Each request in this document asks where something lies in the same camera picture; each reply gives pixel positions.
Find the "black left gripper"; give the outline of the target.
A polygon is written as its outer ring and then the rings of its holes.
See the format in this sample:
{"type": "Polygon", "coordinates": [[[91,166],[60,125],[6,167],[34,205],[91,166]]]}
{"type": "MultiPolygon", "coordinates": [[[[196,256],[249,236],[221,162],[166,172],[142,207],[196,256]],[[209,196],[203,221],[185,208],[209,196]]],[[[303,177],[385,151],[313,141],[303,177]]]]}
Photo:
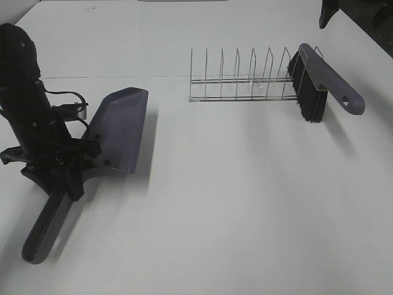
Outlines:
{"type": "Polygon", "coordinates": [[[23,162],[27,167],[21,174],[36,183],[46,194],[55,188],[55,175],[41,168],[57,168],[65,165],[64,185],[71,200],[84,195],[84,165],[81,160],[94,159],[101,153],[101,145],[90,138],[86,121],[76,121],[85,126],[81,138],[73,138],[60,113],[48,109],[1,109],[1,116],[10,124],[19,145],[1,152],[1,162],[23,162]]]}

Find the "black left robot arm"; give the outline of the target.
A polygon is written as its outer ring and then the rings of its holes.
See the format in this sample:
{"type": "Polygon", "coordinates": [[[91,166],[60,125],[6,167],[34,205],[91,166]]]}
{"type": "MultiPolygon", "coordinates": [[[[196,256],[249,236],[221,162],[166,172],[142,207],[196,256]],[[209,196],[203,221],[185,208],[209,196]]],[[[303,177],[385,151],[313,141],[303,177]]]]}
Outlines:
{"type": "Polygon", "coordinates": [[[89,130],[73,138],[66,123],[83,123],[87,102],[50,104],[41,81],[34,42],[19,26],[1,25],[1,116],[10,124],[19,145],[1,152],[3,164],[24,162],[24,173],[46,191],[56,182],[78,201],[84,194],[82,162],[97,157],[101,148],[89,140],[89,130]]]}

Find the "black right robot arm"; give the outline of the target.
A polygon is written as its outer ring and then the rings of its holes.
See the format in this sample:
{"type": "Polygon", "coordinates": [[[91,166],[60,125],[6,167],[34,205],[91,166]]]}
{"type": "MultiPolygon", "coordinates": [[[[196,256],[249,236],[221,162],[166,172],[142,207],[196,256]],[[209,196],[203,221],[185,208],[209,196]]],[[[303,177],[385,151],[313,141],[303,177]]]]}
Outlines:
{"type": "Polygon", "coordinates": [[[324,29],[339,10],[359,26],[367,23],[373,29],[392,19],[392,1],[322,1],[319,28],[324,29]]]}

